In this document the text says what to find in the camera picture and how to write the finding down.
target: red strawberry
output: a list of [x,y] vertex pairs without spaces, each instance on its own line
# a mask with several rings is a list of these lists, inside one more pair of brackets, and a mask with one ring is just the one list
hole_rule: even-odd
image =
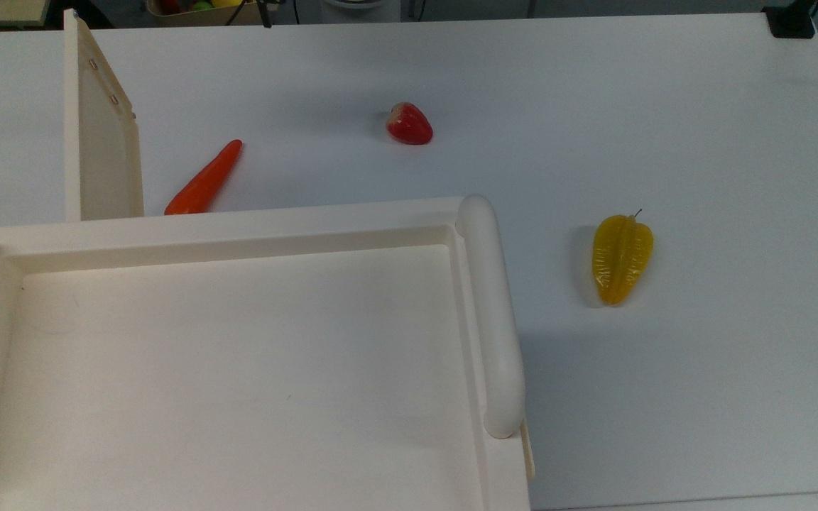
[[429,143],[435,135],[425,114],[412,103],[397,103],[390,109],[387,131],[396,140],[409,145]]

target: cream plastic tray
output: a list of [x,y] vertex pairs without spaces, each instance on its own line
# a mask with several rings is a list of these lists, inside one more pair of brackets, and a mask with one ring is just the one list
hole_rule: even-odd
[[70,223],[0,229],[0,511],[529,509],[487,200],[133,218],[71,12],[65,57]]

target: black clamp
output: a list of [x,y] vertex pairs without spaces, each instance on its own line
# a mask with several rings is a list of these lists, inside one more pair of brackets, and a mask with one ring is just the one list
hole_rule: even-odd
[[816,29],[812,26],[812,14],[809,10],[818,0],[794,0],[787,7],[763,7],[765,19],[769,20],[769,30],[779,39],[812,39]]

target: toy carrot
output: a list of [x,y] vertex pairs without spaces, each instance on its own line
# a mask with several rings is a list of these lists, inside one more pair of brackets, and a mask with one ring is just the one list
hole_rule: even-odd
[[220,151],[214,161],[207,164],[170,201],[163,214],[204,213],[223,187],[241,152],[241,140],[233,140]]

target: floor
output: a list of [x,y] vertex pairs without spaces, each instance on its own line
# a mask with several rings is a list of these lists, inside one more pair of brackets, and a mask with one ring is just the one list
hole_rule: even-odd
[[[143,0],[93,0],[95,6],[119,28],[155,26],[156,19],[147,12]],[[280,7],[276,23],[295,23],[293,2],[298,1],[302,23],[320,22],[322,0],[287,0]],[[416,0],[421,6],[422,0]],[[409,0],[403,0],[403,7]],[[432,0],[426,6],[425,21],[454,19],[496,19],[526,17],[573,16],[646,16],[646,14],[679,13],[740,13],[759,12],[766,4],[786,4],[786,0],[490,0],[490,2],[458,2],[457,0]],[[403,9],[403,20],[409,21]],[[815,17],[818,28],[818,13]]]

